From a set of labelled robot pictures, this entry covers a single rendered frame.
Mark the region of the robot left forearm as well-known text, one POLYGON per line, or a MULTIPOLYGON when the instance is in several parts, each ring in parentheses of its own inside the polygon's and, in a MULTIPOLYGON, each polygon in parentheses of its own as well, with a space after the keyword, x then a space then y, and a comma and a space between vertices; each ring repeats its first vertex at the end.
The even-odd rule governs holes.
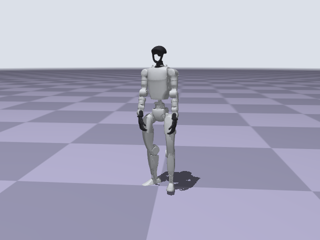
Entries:
MULTIPOLYGON (((171 111, 172 111, 172 114, 176 113, 176 118, 179 117, 179 114, 178 114, 178 110, 179 110, 178 102, 179 102, 179 95, 178 95, 178 91, 176 90, 176 98, 171 99, 171 111)), ((171 114, 171 117, 172 117, 172 114, 171 114)))

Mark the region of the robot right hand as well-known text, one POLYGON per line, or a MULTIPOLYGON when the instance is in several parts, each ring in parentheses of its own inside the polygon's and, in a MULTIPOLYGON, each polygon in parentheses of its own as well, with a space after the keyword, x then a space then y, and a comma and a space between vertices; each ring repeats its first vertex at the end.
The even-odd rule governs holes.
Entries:
POLYGON ((143 122, 143 111, 140 110, 139 111, 139 115, 137 115, 138 117, 138 123, 139 123, 139 128, 142 130, 142 131, 147 131, 147 129, 144 128, 144 126, 146 126, 146 124, 143 122), (144 126, 143 126, 144 125, 144 126))

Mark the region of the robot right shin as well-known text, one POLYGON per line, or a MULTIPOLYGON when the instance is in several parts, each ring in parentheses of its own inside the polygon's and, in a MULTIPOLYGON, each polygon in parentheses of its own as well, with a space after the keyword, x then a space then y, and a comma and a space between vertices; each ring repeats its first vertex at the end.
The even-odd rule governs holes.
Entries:
POLYGON ((152 155, 149 150, 147 150, 147 158, 148 158, 148 164, 150 168, 151 178, 153 180, 157 180, 157 167, 159 164, 159 156, 158 155, 152 155))

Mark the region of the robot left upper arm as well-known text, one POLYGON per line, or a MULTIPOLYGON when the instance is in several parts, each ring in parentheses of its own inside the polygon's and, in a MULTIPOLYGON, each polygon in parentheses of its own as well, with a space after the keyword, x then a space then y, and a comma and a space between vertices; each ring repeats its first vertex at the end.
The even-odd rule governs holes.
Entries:
POLYGON ((171 91, 169 91, 170 98, 176 98, 176 91, 178 89, 179 72, 176 69, 168 68, 168 75, 170 76, 171 91))

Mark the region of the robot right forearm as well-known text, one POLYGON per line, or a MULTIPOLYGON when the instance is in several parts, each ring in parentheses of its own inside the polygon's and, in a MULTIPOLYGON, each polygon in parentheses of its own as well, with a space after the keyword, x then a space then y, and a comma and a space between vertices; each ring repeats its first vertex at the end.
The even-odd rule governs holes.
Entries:
POLYGON ((140 92, 139 92, 139 98, 138 98, 139 102, 138 102, 138 110, 137 110, 137 115, 139 116, 139 111, 142 110, 143 111, 143 114, 144 114, 144 108, 145 108, 145 101, 146 101, 146 98, 140 96, 140 92))

